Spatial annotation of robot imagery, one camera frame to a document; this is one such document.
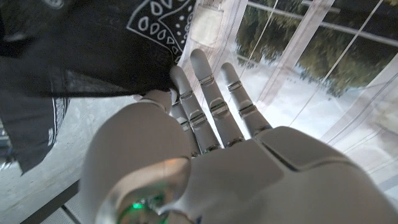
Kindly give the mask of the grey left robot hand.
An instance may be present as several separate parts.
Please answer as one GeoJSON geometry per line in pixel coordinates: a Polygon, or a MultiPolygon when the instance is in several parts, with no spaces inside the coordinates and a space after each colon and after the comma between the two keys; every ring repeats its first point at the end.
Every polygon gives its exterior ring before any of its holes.
{"type": "Polygon", "coordinates": [[[213,123],[183,70],[171,68],[178,98],[152,90],[93,136],[80,179],[84,223],[397,222],[360,166],[301,131],[272,127],[225,63],[245,139],[205,53],[190,60],[213,123]]]}

